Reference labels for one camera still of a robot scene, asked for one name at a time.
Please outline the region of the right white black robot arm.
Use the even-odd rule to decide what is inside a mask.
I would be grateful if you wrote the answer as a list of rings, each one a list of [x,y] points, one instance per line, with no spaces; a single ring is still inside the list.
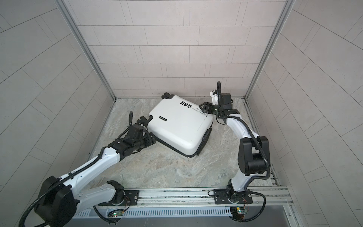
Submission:
[[[243,203],[242,207],[237,206],[232,209],[231,220],[240,223],[253,221],[264,211],[267,199],[264,194],[253,192],[248,187],[254,180],[267,180],[271,175],[269,141],[265,136],[259,136],[250,129],[240,112],[233,108],[231,94],[222,93],[220,81],[217,82],[216,90],[212,91],[210,96],[212,102],[201,104],[200,109],[203,113],[215,115],[216,121],[230,127],[240,141],[237,156],[239,170],[229,180],[226,191],[222,193],[214,190],[213,196],[225,198],[230,204]],[[254,216],[245,218],[251,202],[248,197],[251,195],[263,198],[262,207]]]

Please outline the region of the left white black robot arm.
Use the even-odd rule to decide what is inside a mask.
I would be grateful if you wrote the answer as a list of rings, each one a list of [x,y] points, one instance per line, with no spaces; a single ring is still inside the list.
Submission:
[[[117,181],[108,181],[101,189],[81,190],[94,178],[126,157],[136,154],[156,143],[147,125],[153,119],[141,117],[132,123],[133,113],[129,114],[129,125],[109,145],[102,147],[99,154],[75,170],[55,178],[47,178],[41,187],[38,198],[24,211],[19,226],[25,226],[26,219],[34,211],[44,222],[42,227],[63,227],[75,214],[90,206],[103,202],[122,202],[123,186]]]

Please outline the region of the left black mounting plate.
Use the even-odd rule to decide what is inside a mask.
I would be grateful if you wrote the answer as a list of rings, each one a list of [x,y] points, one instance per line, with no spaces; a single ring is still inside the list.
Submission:
[[[109,202],[103,202],[98,206],[134,206],[137,205],[139,190],[117,190]]]

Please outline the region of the black mounting plate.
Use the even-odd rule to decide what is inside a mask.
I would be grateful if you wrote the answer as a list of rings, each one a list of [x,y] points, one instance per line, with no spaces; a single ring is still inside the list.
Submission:
[[[117,190],[109,202],[103,202],[98,206],[134,206],[137,205],[139,190]]]
[[[251,194],[242,191],[235,192],[233,189],[214,189],[210,194],[215,204],[252,204]]]

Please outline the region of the left green circuit board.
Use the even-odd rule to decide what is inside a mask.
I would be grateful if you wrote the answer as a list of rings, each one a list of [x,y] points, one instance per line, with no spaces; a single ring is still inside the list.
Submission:
[[[109,218],[122,217],[125,214],[126,211],[127,211],[127,209],[117,209],[117,210],[113,210],[113,211],[110,211],[108,213],[108,217]]]

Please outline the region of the green circuit board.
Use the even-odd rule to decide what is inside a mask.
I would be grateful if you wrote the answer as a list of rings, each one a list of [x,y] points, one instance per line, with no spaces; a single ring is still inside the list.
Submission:
[[[117,209],[117,210],[113,210],[113,211],[110,211],[108,213],[108,217],[109,218],[122,217],[125,214],[126,211],[127,211],[127,209]]]
[[[230,207],[232,218],[237,220],[243,220],[248,212],[249,208],[246,207]]]

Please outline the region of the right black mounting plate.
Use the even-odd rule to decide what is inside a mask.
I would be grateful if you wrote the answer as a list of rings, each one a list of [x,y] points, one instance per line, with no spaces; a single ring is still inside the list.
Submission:
[[[210,194],[215,204],[252,204],[251,194],[242,191],[235,192],[233,189],[214,189]]]

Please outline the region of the right green circuit board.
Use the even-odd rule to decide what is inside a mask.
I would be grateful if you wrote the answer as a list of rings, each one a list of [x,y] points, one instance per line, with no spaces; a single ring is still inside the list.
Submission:
[[[249,208],[246,207],[230,207],[232,218],[237,220],[243,220],[248,212]]]

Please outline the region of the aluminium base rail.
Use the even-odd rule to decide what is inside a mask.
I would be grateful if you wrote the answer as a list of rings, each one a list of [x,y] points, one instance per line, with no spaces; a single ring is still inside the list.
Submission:
[[[242,207],[243,204],[215,204],[210,196],[214,189],[225,187],[205,188],[138,188],[125,190],[139,190],[137,205],[134,206],[98,206],[93,205],[74,215],[74,218],[101,217],[108,223],[114,224],[126,218],[189,218],[189,217],[226,217],[231,220],[230,207]],[[288,222],[289,227],[300,227],[301,221],[290,192],[283,186],[257,186],[249,190],[262,193],[267,199],[265,211],[270,207],[281,209],[282,220]],[[249,204],[249,212],[245,218],[250,218],[261,209],[263,198],[251,195],[253,203]],[[108,213],[117,209],[127,209],[122,217],[109,218]]]

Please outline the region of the right aluminium corner post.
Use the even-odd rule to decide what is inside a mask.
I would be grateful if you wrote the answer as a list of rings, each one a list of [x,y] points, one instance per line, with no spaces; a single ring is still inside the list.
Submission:
[[[277,23],[276,23],[276,26],[275,26],[275,28],[273,30],[273,33],[272,33],[272,35],[271,35],[271,37],[269,39],[268,45],[266,46],[266,49],[265,49],[265,51],[263,53],[263,56],[262,56],[262,58],[260,60],[260,63],[258,64],[257,70],[256,70],[256,72],[255,72],[255,74],[254,74],[254,76],[252,78],[251,84],[248,87],[246,95],[244,96],[245,100],[247,100],[251,96],[252,91],[253,91],[254,87],[256,86],[257,81],[258,81],[258,79],[259,79],[259,77],[261,75],[261,72],[262,72],[262,70],[263,70],[263,68],[264,68],[264,66],[265,66],[265,64],[266,64],[266,62],[267,62],[267,60],[269,58],[269,55],[271,54],[272,49],[273,49],[273,47],[274,47],[274,45],[275,45],[281,31],[282,31],[282,28],[283,28],[283,26],[284,26],[284,24],[285,24],[285,22],[286,22],[286,20],[287,20],[287,18],[289,16],[291,10],[292,10],[292,8],[293,8],[294,3],[295,3],[294,0],[286,1],[285,5],[284,5],[284,7],[282,9],[282,12],[281,12],[281,14],[280,14],[280,16],[279,16],[279,18],[277,20]]]

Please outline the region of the aluminium corner post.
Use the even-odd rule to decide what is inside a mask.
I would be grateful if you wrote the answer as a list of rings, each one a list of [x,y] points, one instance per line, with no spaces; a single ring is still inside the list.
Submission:
[[[246,95],[244,96],[245,100],[247,100],[251,96],[252,91],[253,91],[254,87],[256,86],[257,81],[258,81],[258,79],[259,79],[259,77],[261,75],[261,72],[262,72],[262,70],[263,70],[263,68],[264,68],[264,66],[265,66],[265,64],[266,64],[266,62],[267,62],[267,60],[269,58],[269,55],[271,54],[272,49],[273,49],[273,47],[274,47],[274,45],[275,45],[281,31],[282,31],[282,28],[283,28],[283,26],[284,26],[284,24],[285,24],[285,22],[286,22],[286,20],[287,20],[287,18],[289,16],[291,10],[292,10],[292,8],[293,8],[294,3],[295,3],[294,0],[286,1],[285,5],[284,5],[284,7],[282,9],[282,12],[281,12],[281,14],[280,14],[280,16],[279,16],[279,18],[277,20],[277,23],[276,23],[276,26],[275,26],[275,28],[273,30],[273,33],[272,33],[272,35],[271,35],[271,37],[269,39],[268,45],[266,46],[266,49],[265,49],[265,51],[263,53],[263,56],[262,56],[262,58],[260,60],[260,63],[258,64],[257,70],[256,70],[256,72],[255,72],[255,74],[254,74],[254,76],[252,78],[251,84],[248,87]]]
[[[91,49],[87,45],[84,37],[82,36],[75,20],[70,14],[70,11],[68,10],[65,1],[55,0],[55,4],[57,5],[58,9],[60,10],[60,13],[62,14],[63,18],[65,19],[66,23],[68,24],[70,30],[72,31],[76,41],[80,45],[81,49],[83,50],[86,58],[88,59],[89,63],[95,70],[98,77],[101,79],[102,83],[105,85],[106,90],[109,92],[110,96],[113,99],[113,102],[117,99],[115,94],[113,93],[113,90],[111,86],[109,85],[108,81],[105,78],[105,75],[103,74],[101,68],[99,67],[99,64],[96,62],[96,58],[91,52]]]

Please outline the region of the left aluminium corner post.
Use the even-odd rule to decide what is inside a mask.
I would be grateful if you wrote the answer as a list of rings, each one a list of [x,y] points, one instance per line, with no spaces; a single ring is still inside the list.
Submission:
[[[70,14],[70,11],[68,10],[65,1],[55,0],[55,4],[57,5],[58,9],[60,10],[60,13],[62,14],[63,18],[65,19],[66,23],[68,24],[70,30],[72,31],[76,41],[80,45],[81,49],[83,50],[86,58],[88,59],[89,63],[95,70],[98,77],[101,79],[102,83],[105,85],[106,90],[109,92],[110,96],[113,99],[113,102],[117,99],[115,94],[113,93],[113,90],[111,86],[109,85],[108,81],[105,78],[105,75],[103,74],[101,68],[99,67],[99,64],[96,62],[96,58],[91,52],[91,49],[87,45],[84,37],[82,36],[75,20]]]

